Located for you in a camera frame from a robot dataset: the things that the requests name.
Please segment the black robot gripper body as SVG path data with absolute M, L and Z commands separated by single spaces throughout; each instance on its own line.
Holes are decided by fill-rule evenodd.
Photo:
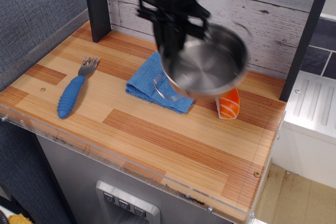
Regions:
M 180 25 L 186 35 L 203 39 L 208 28 L 210 12 L 197 0 L 138 0 L 138 16 L 154 23 Z

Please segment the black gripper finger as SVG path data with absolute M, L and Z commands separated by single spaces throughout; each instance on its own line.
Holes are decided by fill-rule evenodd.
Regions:
M 159 51 L 167 47 L 167 26 L 166 23 L 155 20 L 153 23 L 155 41 Z
M 179 51 L 184 47 L 186 32 L 178 24 L 167 23 L 164 25 L 164 46 L 168 50 Z

